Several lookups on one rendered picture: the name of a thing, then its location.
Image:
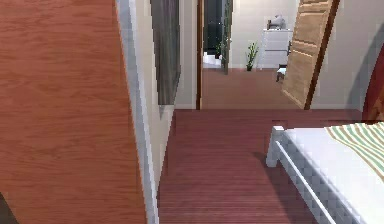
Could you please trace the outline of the green house plant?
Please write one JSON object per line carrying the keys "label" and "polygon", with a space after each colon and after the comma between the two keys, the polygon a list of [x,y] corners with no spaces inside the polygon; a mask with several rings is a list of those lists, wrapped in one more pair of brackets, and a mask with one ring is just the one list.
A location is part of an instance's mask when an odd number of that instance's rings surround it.
{"label": "green house plant", "polygon": [[248,46],[248,53],[246,54],[246,57],[247,57],[246,69],[248,71],[252,70],[257,53],[258,53],[257,43],[253,42]]}

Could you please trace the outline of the dark green room door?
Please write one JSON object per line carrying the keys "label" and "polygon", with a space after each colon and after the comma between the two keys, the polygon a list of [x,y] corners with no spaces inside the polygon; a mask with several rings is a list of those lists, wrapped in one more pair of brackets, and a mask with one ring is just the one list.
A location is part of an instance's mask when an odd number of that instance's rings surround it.
{"label": "dark green room door", "polygon": [[232,0],[225,0],[224,14],[223,14],[223,31],[222,31],[222,68],[224,74],[228,74],[228,59],[229,59],[229,46],[230,46],[230,31],[231,31],[231,16],[232,16]]}

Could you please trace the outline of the small dark chair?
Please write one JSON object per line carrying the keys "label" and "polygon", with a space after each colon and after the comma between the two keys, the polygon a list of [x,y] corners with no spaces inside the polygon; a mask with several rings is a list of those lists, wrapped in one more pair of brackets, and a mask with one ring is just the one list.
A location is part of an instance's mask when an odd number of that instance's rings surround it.
{"label": "small dark chair", "polygon": [[276,81],[279,81],[280,79],[285,77],[286,68],[287,68],[286,64],[280,64],[279,65],[279,68],[277,70]]}

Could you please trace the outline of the white chest of drawers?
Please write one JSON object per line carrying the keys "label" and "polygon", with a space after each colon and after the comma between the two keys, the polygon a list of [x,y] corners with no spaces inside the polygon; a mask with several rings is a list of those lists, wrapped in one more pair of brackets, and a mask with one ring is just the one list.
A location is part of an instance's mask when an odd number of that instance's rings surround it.
{"label": "white chest of drawers", "polygon": [[288,29],[264,29],[258,67],[261,69],[278,68],[280,64],[286,64],[292,34],[293,31]]}

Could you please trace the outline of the grey object on drawers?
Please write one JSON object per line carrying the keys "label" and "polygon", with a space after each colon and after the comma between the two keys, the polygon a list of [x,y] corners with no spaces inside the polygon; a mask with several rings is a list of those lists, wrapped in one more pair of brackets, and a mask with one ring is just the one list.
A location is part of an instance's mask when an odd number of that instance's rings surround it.
{"label": "grey object on drawers", "polygon": [[267,21],[267,29],[285,29],[286,22],[282,15],[276,15],[274,18]]}

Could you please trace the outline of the light wooden room door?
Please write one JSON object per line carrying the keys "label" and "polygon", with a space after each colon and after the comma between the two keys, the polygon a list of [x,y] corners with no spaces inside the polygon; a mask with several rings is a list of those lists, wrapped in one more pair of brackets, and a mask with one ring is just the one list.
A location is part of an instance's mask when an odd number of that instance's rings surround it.
{"label": "light wooden room door", "polygon": [[299,2],[282,92],[301,109],[311,106],[339,2]]}

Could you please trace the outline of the reddish brown wooden cupboard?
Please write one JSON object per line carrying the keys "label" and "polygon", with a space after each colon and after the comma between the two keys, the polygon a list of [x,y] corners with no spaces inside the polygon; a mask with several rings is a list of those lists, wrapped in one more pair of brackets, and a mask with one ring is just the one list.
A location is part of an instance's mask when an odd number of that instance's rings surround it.
{"label": "reddish brown wooden cupboard", "polygon": [[19,224],[150,224],[115,0],[0,0],[0,193]]}

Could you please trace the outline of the white bed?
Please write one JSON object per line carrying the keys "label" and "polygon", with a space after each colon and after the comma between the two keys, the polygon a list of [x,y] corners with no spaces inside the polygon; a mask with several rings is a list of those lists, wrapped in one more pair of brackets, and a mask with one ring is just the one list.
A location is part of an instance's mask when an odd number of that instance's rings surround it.
{"label": "white bed", "polygon": [[384,224],[384,180],[324,128],[274,126],[266,165],[277,164],[318,224]]}

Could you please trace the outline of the green striped blanket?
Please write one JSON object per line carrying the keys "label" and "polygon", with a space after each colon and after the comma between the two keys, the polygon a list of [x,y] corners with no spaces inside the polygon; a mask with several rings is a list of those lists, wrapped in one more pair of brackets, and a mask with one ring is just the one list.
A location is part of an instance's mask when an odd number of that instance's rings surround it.
{"label": "green striped blanket", "polygon": [[329,126],[325,130],[354,151],[384,182],[384,122]]}

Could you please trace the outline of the red round wooden furniture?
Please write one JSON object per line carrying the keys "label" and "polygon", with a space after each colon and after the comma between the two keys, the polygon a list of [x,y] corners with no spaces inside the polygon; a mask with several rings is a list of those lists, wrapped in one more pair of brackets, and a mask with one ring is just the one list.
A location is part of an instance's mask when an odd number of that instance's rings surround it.
{"label": "red round wooden furniture", "polygon": [[366,123],[384,121],[384,45],[378,55],[367,89],[362,120]]}

